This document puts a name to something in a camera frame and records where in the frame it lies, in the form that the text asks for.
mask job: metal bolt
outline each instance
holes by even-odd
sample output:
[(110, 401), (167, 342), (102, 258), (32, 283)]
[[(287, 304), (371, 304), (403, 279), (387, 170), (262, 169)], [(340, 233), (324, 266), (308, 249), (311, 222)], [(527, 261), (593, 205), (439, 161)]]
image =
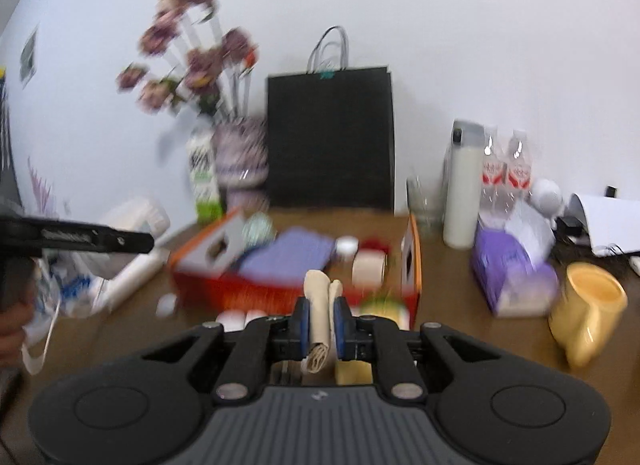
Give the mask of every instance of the metal bolt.
[(223, 400), (240, 400), (249, 394), (249, 390), (245, 385), (237, 382), (229, 382), (228, 384), (219, 385), (216, 394)]
[(422, 395), (422, 388), (413, 382), (401, 382), (391, 388), (391, 394), (400, 400), (415, 400)]

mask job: gray ridged panel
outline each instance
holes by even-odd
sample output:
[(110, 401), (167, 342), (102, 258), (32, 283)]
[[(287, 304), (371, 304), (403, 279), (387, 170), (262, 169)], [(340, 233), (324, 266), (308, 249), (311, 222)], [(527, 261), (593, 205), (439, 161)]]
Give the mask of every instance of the gray ridged panel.
[(268, 387), (220, 409), (167, 465), (471, 465), (419, 409), (389, 405), (372, 387)]

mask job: yellow mug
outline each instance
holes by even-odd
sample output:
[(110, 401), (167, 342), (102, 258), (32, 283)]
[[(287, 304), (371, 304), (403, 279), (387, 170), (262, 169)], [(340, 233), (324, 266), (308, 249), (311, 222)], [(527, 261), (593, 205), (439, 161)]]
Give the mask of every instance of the yellow mug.
[(549, 328), (572, 368), (584, 366), (602, 351), (627, 303), (624, 288), (608, 271), (590, 263), (567, 267)]

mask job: sheet of paper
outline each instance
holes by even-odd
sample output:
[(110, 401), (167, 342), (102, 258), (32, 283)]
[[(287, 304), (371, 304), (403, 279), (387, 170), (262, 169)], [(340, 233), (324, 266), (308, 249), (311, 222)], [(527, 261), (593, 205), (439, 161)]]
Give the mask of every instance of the sheet of paper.
[(504, 230), (518, 240), (534, 267), (546, 260), (556, 242), (548, 220), (522, 200), (516, 201)]
[(588, 230), (594, 255), (640, 251), (640, 201), (573, 194), (568, 212)]

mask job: white cylinder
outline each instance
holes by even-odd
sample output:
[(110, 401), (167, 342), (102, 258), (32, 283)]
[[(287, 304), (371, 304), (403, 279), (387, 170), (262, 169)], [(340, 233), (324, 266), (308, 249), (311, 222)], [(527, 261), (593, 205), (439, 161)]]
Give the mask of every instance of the white cylinder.
[(453, 249), (469, 249), (474, 244), (482, 190), (483, 148), (484, 128), (480, 124), (453, 123), (443, 232), (444, 242)]

